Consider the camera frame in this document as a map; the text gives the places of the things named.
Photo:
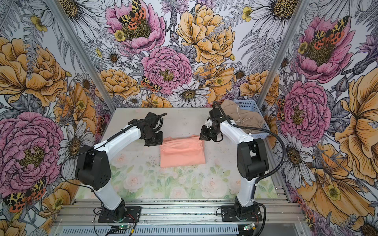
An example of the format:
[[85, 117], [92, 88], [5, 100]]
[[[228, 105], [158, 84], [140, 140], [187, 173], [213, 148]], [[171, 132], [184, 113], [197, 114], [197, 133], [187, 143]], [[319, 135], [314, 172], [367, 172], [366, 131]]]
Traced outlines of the peach graphic t-shirt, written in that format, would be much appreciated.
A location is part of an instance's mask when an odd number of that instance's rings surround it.
[[194, 166], [206, 163], [204, 141], [198, 136], [173, 139], [168, 137], [160, 145], [160, 167]]

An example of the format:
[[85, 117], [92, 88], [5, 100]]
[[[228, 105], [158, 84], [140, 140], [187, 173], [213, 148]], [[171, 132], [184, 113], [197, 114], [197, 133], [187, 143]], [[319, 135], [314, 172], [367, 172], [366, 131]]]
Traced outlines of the beige drawstring shorts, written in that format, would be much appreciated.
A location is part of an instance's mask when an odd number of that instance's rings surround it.
[[236, 125], [243, 127], [264, 127], [265, 120], [258, 112], [243, 110], [240, 105], [231, 100], [224, 100], [221, 108], [234, 120]]

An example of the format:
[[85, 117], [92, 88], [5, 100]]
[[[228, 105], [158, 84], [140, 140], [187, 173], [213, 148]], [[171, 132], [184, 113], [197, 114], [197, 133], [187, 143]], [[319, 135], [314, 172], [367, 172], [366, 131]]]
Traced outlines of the light blue plastic basket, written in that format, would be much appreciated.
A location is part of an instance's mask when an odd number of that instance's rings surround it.
[[270, 130], [254, 100], [234, 100], [237, 105], [236, 124]]

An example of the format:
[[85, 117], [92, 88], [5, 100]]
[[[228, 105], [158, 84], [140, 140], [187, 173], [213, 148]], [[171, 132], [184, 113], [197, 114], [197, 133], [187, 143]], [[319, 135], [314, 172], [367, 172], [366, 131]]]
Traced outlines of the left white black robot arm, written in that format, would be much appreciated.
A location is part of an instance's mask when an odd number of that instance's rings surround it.
[[163, 117], [149, 112], [143, 119], [134, 119], [119, 132], [94, 146], [84, 145], [78, 154], [75, 177], [90, 188], [101, 202], [99, 223], [135, 223], [139, 221], [141, 208], [126, 207], [114, 189], [111, 178], [111, 161], [125, 147], [143, 140], [147, 147], [163, 143]]

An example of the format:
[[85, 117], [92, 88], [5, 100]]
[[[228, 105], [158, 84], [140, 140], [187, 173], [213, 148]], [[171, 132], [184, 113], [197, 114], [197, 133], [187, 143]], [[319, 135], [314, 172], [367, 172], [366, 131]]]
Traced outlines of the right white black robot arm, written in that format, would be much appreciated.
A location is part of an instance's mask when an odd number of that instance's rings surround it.
[[267, 151], [262, 139], [254, 138], [243, 129], [238, 128], [221, 108], [213, 108], [209, 112], [205, 125], [201, 128], [200, 139], [217, 142], [219, 135], [228, 137], [237, 145], [237, 169], [241, 180], [241, 188], [232, 206], [221, 206], [223, 222], [263, 221], [265, 211], [262, 204], [255, 200], [258, 178], [269, 170]]

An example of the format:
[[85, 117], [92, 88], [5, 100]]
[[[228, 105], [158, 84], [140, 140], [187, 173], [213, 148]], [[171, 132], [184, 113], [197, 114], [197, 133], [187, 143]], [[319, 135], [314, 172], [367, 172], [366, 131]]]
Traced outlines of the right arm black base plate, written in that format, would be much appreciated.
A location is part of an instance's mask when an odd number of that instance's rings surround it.
[[220, 216], [223, 222], [261, 222], [263, 220], [260, 207], [221, 206]]

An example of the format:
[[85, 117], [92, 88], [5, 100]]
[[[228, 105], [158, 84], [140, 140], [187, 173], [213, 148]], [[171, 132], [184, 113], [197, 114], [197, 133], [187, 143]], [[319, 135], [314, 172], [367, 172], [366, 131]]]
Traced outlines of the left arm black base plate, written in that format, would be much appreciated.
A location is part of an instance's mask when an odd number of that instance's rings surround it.
[[101, 209], [98, 223], [138, 223], [141, 216], [140, 206], [121, 206], [114, 211]]

